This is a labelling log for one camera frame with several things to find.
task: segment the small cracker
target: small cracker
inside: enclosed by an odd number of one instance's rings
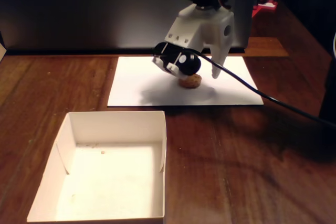
[[[186,89],[196,89],[201,85],[202,77],[198,74],[188,76],[187,79],[179,79],[179,85]]]

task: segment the white cardboard box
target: white cardboard box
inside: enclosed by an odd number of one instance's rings
[[[162,111],[68,113],[27,222],[163,224],[165,153]]]

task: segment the wooden table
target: wooden table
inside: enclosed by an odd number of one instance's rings
[[[267,94],[318,115],[330,57],[280,4],[254,37],[289,57],[245,59]],[[8,56],[0,64],[0,223],[25,223],[69,111],[164,110],[166,223],[336,223],[336,165],[320,127],[265,106],[107,109],[116,57]]]

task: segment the black wire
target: black wire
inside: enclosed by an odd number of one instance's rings
[[[192,54],[197,54],[198,56],[202,57],[203,59],[205,59],[206,61],[210,62],[212,65],[214,65],[215,67],[219,68],[220,70],[226,72],[227,74],[229,74],[230,76],[232,76],[233,78],[235,78],[237,81],[239,81],[241,84],[243,84],[244,86],[246,86],[248,89],[250,89],[251,91],[255,92],[256,94],[260,95],[261,97],[271,101],[271,102],[274,102],[276,103],[277,105],[280,105],[288,110],[291,110],[292,112],[295,112],[299,115],[302,115],[306,118],[309,118],[315,122],[318,122],[318,123],[321,123],[325,126],[328,126],[330,128],[333,128],[336,130],[336,124],[332,123],[332,122],[329,122],[329,121],[326,121],[326,120],[323,120],[317,116],[314,116],[314,115],[311,115],[305,111],[302,111],[302,110],[299,110],[298,108],[295,108],[291,105],[288,105],[284,102],[281,102],[273,97],[270,97],[269,95],[266,95],[265,93],[255,89],[254,87],[252,87],[250,84],[248,84],[246,81],[244,81],[242,78],[240,78],[238,75],[232,73],[230,70],[228,70],[227,68],[221,66],[220,64],[217,64],[215,63],[212,59],[210,59],[209,57],[205,56],[204,54],[196,51],[196,50],[193,50],[193,49],[184,49],[183,51],[187,51],[187,52],[190,52]]]

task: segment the white paper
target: white paper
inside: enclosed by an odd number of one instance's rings
[[[261,97],[222,72],[211,76],[212,65],[201,59],[202,84],[184,89],[162,71],[152,57],[119,57],[108,106],[261,105]],[[224,66],[256,88],[242,57],[227,57]]]
[[[0,44],[0,61],[2,60],[3,56],[6,53],[6,49]]]

